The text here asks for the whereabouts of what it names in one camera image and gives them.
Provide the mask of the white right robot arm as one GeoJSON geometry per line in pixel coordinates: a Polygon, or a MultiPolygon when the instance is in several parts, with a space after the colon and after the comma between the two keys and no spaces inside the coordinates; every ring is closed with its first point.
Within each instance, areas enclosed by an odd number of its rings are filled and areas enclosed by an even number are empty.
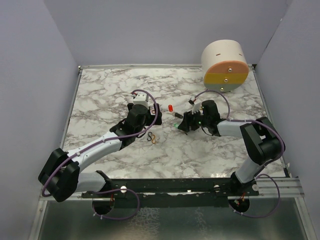
{"type": "Polygon", "coordinates": [[[234,195],[240,196],[246,192],[247,183],[283,155],[286,148],[284,141],[267,117],[230,120],[221,118],[213,100],[197,102],[191,99],[189,104],[192,109],[183,113],[182,122],[177,127],[179,130],[188,133],[206,128],[210,136],[243,139],[248,158],[231,175],[229,189],[234,195]]]}

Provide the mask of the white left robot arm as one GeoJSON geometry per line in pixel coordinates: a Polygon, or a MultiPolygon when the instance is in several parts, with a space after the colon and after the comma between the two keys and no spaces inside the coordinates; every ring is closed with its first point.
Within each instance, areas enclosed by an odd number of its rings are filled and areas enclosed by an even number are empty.
{"type": "Polygon", "coordinates": [[[162,124],[157,103],[154,113],[142,104],[129,103],[127,107],[127,117],[100,138],[69,151],[57,148],[50,154],[38,176],[43,185],[42,196],[53,197],[60,203],[77,192],[94,192],[101,198],[110,193],[112,182],[102,171],[84,173],[84,169],[129,146],[152,126],[162,124]]]}

